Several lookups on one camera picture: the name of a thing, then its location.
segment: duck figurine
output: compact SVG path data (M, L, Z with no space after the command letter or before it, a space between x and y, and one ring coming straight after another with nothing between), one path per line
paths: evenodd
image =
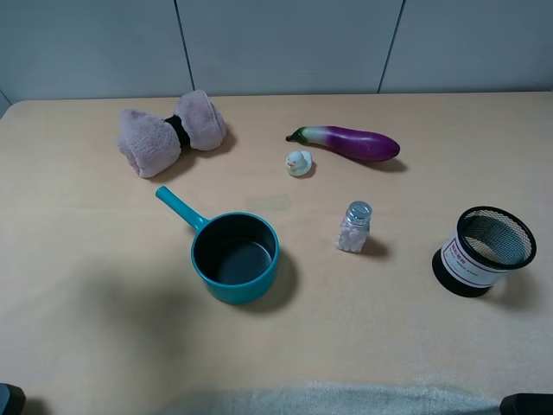
M292 151L286 159L286 169L293 176L303 176L311 170L313 159L308 151Z

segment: purple eggplant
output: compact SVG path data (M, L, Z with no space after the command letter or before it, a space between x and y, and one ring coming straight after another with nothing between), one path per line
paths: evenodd
M342 156L366 162L385 162L399 154L399 144L383 134L341 127L302 127L286 141L320 144Z

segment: beige tabletop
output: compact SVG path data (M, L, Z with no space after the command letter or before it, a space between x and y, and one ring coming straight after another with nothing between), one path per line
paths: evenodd
M150 414L193 390L310 381L551 392L553 94L214 98L224 145L144 180L118 152L119 112L168 117L175 102L27 101L0 121L0 382L36 413ZM302 125L378 131L401 153L365 166L311 148L315 172L297 179L286 156L305 148L284 138ZM273 225L265 297L208 294L162 184L206 217ZM354 200L374 209L361 255L334 247ZM477 205L519 216L538 252L466 299L430 262Z

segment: stuffed toy bow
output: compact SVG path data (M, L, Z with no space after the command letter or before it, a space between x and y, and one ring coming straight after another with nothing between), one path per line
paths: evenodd
M173 117L122 110L120 122L123 134L118 138L119 151L143 178L164 171L187 147L216 149L226 134L225 120L201 90L182 95Z

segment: mesh pen holder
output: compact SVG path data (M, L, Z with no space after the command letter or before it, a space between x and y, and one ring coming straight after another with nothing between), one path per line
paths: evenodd
M453 293L479 297L535 256L536 240L520 219L496 207L478 206L461 215L455 234L432 258L432 269Z

